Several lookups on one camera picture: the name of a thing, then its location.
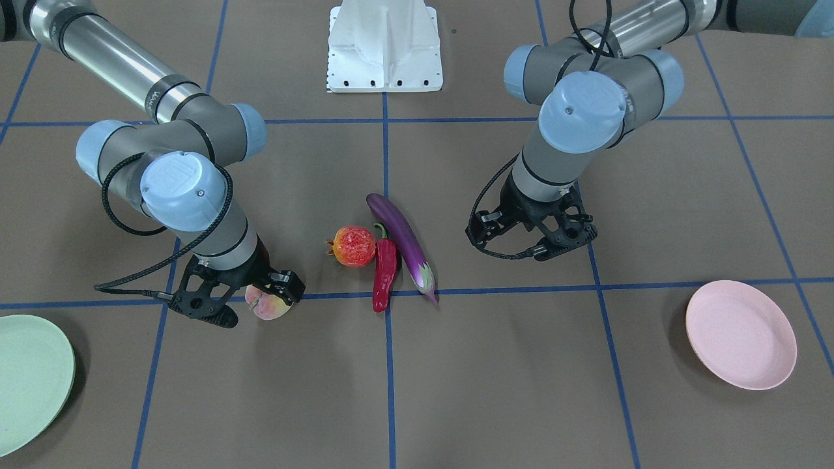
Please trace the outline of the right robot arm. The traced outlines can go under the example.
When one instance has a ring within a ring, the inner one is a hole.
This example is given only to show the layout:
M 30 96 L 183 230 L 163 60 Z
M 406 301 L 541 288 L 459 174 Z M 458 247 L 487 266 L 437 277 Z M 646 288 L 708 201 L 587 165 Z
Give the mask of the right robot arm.
M 263 320 L 279 318 L 301 300 L 303 281 L 294 271 L 271 267 L 256 229 L 233 199 L 227 166 L 267 143 L 256 109 L 218 103 L 89 1 L 3 1 L 2 40 L 30 40 L 57 51 L 152 120 L 150 126 L 96 122 L 81 134 L 76 160 L 99 186 L 114 225 L 137 236 L 169 231 L 182 246 L 145 270 L 96 285 L 97 291 L 149 297 L 222 328 L 238 323 L 228 303 L 239 290 Z

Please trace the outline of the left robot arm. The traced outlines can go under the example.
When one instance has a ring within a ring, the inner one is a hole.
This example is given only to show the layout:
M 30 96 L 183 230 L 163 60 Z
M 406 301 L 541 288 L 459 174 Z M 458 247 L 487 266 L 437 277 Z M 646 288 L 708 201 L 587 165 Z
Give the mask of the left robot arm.
M 547 261 L 591 243 L 593 217 L 576 189 L 593 158 L 664 115 L 685 78 L 665 44 L 706 30 L 828 38 L 831 1 L 640 1 L 548 46 L 516 48 L 504 65 L 513 97 L 539 107 L 506 175 L 498 207 L 473 208 L 467 237 L 499 259 Z

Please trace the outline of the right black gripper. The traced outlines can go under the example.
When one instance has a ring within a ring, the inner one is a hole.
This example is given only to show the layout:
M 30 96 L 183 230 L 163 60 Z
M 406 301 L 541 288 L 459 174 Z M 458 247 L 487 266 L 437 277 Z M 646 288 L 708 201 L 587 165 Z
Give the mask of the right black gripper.
M 229 290 L 215 300 L 211 293 L 218 285 L 226 285 Z M 306 285 L 295 271 L 275 271 L 270 267 L 267 249 L 257 238 L 252 255 L 233 269 L 215 269 L 200 264 L 197 257 L 191 258 L 171 299 L 171 309 L 185 317 L 231 329 L 237 326 L 238 315 L 226 302 L 236 291 L 248 285 L 255 285 L 259 290 L 277 296 L 287 306 L 299 303 L 306 290 Z

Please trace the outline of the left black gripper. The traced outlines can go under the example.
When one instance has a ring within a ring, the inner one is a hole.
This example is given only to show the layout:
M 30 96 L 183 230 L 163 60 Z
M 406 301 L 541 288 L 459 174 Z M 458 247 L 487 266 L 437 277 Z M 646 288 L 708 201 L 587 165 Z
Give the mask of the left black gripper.
M 544 235 L 533 248 L 533 258 L 539 262 L 587 246 L 598 235 L 595 225 L 587 225 L 587 211 L 573 186 L 557 199 L 542 202 L 524 195 L 511 175 L 500 191 L 498 210 L 471 213 L 465 234 L 474 248 L 486 251 L 489 241 L 516 225 L 529 232 L 539 229 Z

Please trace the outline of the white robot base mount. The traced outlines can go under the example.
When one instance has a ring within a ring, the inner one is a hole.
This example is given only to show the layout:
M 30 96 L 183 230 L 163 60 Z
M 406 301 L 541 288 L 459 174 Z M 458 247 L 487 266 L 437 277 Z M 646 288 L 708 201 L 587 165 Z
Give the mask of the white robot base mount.
M 440 25 L 423 1 L 343 1 L 328 15 L 326 90 L 437 92 Z

